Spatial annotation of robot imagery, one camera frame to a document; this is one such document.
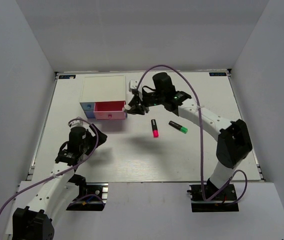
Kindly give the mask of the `pink cap black highlighter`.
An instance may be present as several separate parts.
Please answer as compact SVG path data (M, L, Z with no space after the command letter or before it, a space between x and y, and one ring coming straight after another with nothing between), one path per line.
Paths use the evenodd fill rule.
M157 126L157 122L155 119L151 120L151 128L152 128L152 134L154 138L158 138L159 137L159 131L158 131L158 126Z

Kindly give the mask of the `pink drawer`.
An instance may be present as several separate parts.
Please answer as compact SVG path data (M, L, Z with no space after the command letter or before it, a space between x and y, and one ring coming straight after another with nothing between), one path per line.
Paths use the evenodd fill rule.
M123 111L125 101L96 102L94 116L97 120L124 120L127 114Z

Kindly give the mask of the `light blue drawer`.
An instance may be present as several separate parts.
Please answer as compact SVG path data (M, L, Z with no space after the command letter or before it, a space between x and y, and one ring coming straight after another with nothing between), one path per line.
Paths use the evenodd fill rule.
M81 102L80 106L87 119L95 118L95 114L94 114L95 103L94 102Z

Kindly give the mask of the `green cap black highlighter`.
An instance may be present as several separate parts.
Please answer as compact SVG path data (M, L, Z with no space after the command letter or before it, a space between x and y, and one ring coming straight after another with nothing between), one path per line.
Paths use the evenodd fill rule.
M168 123L171 127L173 127L174 129L186 134L188 132L188 129L174 121L169 121Z

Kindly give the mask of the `pink eraser with white core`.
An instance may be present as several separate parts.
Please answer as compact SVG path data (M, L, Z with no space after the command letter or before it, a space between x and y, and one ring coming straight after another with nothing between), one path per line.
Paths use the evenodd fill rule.
M132 109L132 107L131 106L129 106L129 105L124 105L123 106L123 108L122 108L122 110L124 111L124 112L128 112L129 110L131 110Z

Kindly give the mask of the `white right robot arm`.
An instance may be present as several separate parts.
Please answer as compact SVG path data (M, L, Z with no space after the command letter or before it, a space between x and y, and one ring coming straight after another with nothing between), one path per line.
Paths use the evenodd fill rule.
M129 82L132 99L123 111L130 115L145 115L150 107L162 105L168 112L192 122L213 137L217 142L217 164L206 185L208 195L220 199L238 165L253 149L246 123L241 119L223 118L200 106L190 94L176 90L166 72L155 74L152 80L154 88L145 85L138 89L136 80Z

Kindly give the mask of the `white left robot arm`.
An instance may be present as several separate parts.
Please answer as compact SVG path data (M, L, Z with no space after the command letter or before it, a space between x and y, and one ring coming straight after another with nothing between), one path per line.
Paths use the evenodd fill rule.
M57 220L69 207L91 198L104 204L99 195L89 192L86 178L76 173L107 140L94 124L86 128L84 123L80 118L69 121L68 140L60 146L49 177L35 183L40 187L36 195L12 215L12 239L51 240Z

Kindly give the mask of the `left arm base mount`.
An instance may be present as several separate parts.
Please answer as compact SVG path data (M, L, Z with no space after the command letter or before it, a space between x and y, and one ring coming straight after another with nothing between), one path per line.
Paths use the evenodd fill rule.
M108 198L108 183L87 183L83 195L77 197L66 209L76 212L101 212Z

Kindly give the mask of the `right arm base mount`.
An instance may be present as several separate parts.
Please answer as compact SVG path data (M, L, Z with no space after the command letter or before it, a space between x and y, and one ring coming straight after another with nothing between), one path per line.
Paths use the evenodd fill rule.
M228 213L238 212L236 190L233 184L229 184L222 192L215 196L211 201L204 201L200 184L189 186L186 191L190 196L191 210L193 213Z

